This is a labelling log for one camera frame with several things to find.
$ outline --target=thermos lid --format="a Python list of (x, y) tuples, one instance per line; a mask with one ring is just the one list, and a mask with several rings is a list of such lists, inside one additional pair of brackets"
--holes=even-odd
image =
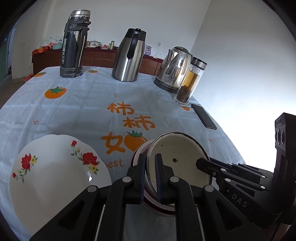
[(133, 38), (134, 34), (138, 34), (139, 35), (139, 39), (140, 41), (145, 41), (146, 39), (146, 32), (141, 30), (140, 28), (129, 28), (128, 31), (126, 32), (126, 35), (124, 36), (125, 38)]
[(74, 10), (71, 14), (70, 14), (70, 17), (72, 16), (75, 16), (75, 15), (85, 15), (85, 16), (90, 16), (91, 15), (91, 12), (89, 10), (86, 10), (86, 9), (77, 9), (77, 10)]
[(202, 70), (205, 70), (206, 66), (207, 66), (207, 63), (202, 61), (201, 59), (199, 58), (196, 58), (196, 57), (193, 57), (192, 60), (191, 60), (191, 64), (201, 68)]

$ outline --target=wooden dresser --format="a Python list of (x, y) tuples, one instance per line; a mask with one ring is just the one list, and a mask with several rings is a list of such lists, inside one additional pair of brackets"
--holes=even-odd
[[(81, 65), (113, 68), (116, 49), (85, 48)], [(33, 54), (33, 73), (36, 75), (46, 67), (61, 65), (62, 50), (51, 50), (45, 53)], [(140, 73), (156, 76), (163, 62), (160, 58), (144, 55), (140, 66)]]

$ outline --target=black thermos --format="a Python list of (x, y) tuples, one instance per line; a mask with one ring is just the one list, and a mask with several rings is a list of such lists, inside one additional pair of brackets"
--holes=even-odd
[(86, 45), (88, 26), (91, 12), (89, 10), (75, 10), (65, 26), (62, 47), (60, 76), (75, 78), (82, 75), (81, 60)]

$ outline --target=glass tea bottle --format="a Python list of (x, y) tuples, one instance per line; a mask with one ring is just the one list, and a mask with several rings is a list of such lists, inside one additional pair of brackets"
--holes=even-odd
[(178, 92), (174, 98), (174, 102), (176, 102), (180, 106), (186, 106), (190, 97), (192, 96), (200, 77), (202, 76), (207, 63), (193, 57), (191, 63), (187, 69), (187, 72), (184, 76), (184, 79), (178, 89)]

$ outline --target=light blue tablecloth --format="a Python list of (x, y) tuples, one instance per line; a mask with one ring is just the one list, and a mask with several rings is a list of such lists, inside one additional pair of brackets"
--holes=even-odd
[[(13, 211), (9, 176), (20, 151), (44, 135), (67, 134), (90, 145), (107, 164), (112, 181), (126, 175), (135, 145), (126, 136), (133, 130), (147, 140), (181, 131), (194, 137), (210, 157), (244, 162), (215, 121), (217, 130), (205, 128), (193, 109), (176, 105), (173, 94), (153, 84), (154, 76), (139, 74), (128, 83), (114, 80), (111, 71), (87, 66), (82, 76), (72, 79), (60, 77), (59, 67), (46, 68), (46, 74), (30, 79), (0, 110), (0, 210), (21, 241), (30, 235)], [(56, 87), (67, 91), (57, 99), (45, 98), (44, 93)], [(110, 136), (117, 137), (110, 141)], [(144, 204), (128, 205), (125, 238), (175, 240), (175, 220), (159, 217)]]

